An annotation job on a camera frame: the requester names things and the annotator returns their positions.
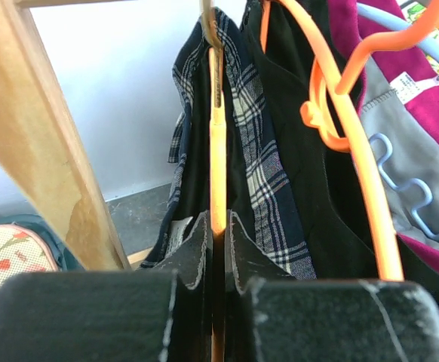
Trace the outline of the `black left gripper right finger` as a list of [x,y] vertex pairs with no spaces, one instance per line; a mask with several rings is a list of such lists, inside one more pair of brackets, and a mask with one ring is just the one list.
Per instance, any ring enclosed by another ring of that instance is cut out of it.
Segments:
[[439,361],[439,308],[418,284],[299,281],[229,212],[226,360]]

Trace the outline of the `orange plastic hanger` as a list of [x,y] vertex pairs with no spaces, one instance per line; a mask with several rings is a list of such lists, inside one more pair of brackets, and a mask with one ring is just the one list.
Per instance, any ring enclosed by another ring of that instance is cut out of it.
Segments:
[[225,360],[225,232],[227,226],[227,124],[223,96],[223,43],[213,2],[201,1],[201,25],[210,45],[210,227],[212,249],[211,360]]

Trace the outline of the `navy plaid skirt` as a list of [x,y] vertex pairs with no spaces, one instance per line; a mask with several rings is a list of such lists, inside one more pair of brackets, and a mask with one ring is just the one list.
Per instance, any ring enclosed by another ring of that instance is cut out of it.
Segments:
[[[262,82],[235,22],[216,12],[224,50],[228,125],[228,207],[273,263],[300,280],[316,276],[290,181],[281,163]],[[168,160],[176,170],[158,239],[142,263],[152,268],[186,240],[209,206],[209,45],[196,23],[172,69],[182,110]]]

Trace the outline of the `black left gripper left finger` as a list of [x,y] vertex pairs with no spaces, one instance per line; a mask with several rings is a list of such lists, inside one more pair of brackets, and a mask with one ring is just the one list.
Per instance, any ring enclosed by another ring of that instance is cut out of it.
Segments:
[[154,268],[35,272],[0,287],[0,361],[207,361],[211,232],[201,213]]

